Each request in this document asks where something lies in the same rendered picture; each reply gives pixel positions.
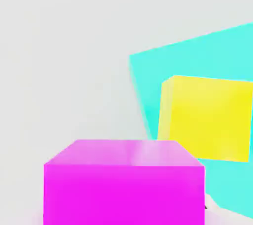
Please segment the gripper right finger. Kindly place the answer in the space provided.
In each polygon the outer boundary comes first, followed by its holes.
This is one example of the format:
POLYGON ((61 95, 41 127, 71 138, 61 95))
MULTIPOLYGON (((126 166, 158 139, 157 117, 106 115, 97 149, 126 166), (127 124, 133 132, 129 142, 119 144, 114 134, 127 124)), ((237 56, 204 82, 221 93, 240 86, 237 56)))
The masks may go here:
POLYGON ((231 212, 220 208, 208 194, 205 194, 205 225, 235 225, 231 212))

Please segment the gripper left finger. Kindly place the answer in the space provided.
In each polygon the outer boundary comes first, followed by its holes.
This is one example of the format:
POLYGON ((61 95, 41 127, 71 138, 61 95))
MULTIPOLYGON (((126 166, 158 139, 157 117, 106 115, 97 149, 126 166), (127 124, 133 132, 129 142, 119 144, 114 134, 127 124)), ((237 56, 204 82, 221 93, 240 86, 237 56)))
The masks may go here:
POLYGON ((43 225, 43 204, 22 203, 19 207, 18 225, 43 225))

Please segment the small magenta cube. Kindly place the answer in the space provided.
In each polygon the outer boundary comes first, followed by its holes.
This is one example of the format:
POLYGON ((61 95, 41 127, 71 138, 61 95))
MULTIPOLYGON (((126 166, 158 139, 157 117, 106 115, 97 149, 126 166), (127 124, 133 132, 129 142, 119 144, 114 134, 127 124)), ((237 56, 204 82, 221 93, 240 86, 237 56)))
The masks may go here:
POLYGON ((176 141, 77 140, 44 165, 43 225, 204 225, 204 192, 176 141))

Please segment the small yellow cube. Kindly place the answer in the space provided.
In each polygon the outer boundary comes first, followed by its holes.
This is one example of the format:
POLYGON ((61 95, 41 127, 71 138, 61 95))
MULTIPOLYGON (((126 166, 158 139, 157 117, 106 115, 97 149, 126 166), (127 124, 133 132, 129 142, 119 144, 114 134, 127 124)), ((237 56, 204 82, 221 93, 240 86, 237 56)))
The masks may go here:
POLYGON ((162 82, 158 140, 175 140, 193 156, 247 162, 253 82, 174 75, 162 82))

